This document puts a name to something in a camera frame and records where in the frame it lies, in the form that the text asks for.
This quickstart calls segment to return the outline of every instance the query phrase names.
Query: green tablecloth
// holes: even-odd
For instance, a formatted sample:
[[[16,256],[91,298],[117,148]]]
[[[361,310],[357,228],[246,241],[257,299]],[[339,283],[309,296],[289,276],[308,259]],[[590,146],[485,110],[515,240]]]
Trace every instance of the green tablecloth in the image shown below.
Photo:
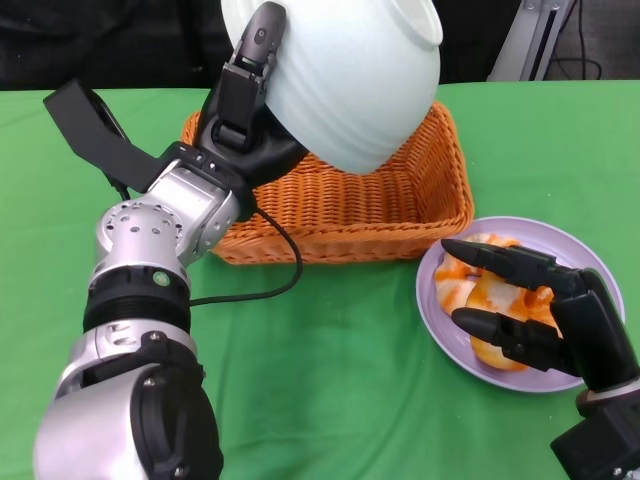
[[[205,92],[103,95],[159,154]],[[0,94],[1,480],[32,477],[38,422],[81,334],[94,226],[117,201],[71,154],[43,96]],[[457,85],[438,97],[459,127],[477,215],[539,219],[589,244],[626,294],[640,346],[640,82]],[[417,266],[310,266],[281,297],[194,311],[225,480],[563,478],[548,444],[579,420],[577,392],[519,394],[458,368],[422,323]],[[211,256],[190,273],[200,296],[271,288],[291,267]]]

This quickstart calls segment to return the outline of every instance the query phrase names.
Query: purple plate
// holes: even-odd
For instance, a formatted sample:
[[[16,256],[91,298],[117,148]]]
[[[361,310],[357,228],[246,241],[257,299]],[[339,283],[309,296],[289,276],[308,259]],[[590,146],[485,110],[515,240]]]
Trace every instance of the purple plate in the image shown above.
[[[526,218],[488,217],[473,222],[471,227],[454,238],[465,238],[474,233],[495,233],[512,236],[525,247],[533,248],[557,257],[558,263],[575,268],[592,267],[605,280],[611,297],[624,321],[624,305],[620,289],[611,272],[598,256],[580,240],[545,223]],[[436,243],[427,251],[418,268],[416,296],[420,315],[429,333],[451,359],[476,377],[510,390],[530,393],[547,393],[577,387],[583,382],[556,370],[540,372],[528,368],[524,372],[505,372],[494,369],[475,356],[469,335],[451,321],[440,308],[433,279],[436,268],[442,263],[444,250]]]

